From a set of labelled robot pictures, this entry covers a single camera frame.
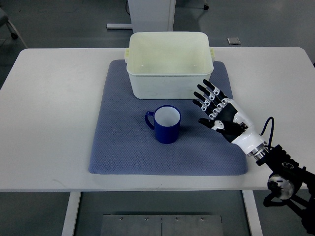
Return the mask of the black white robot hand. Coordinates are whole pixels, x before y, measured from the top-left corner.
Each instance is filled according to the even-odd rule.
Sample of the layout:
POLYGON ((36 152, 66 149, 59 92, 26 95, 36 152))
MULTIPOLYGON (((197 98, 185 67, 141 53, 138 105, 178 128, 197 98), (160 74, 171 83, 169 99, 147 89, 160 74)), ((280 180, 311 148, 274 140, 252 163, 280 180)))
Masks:
POLYGON ((198 120, 200 124, 222 134, 229 143, 237 145, 256 160, 269 152, 267 142, 255 131, 253 122, 233 99, 205 79, 197 88, 200 92, 194 92, 196 99, 193 103, 207 115, 198 120))

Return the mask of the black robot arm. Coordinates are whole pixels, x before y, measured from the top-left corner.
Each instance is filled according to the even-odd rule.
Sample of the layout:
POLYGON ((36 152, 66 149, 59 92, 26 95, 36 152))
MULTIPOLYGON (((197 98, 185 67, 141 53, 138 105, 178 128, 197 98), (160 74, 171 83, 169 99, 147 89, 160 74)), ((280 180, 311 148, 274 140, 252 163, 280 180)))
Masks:
POLYGON ((265 197, 265 207, 288 206, 300 218, 307 233, 315 234, 315 175, 306 167, 299 167, 280 145, 271 149, 263 146, 253 154, 256 164, 266 164, 272 171, 267 187, 271 193, 265 197), (297 196, 302 184, 306 184, 310 199, 297 196))

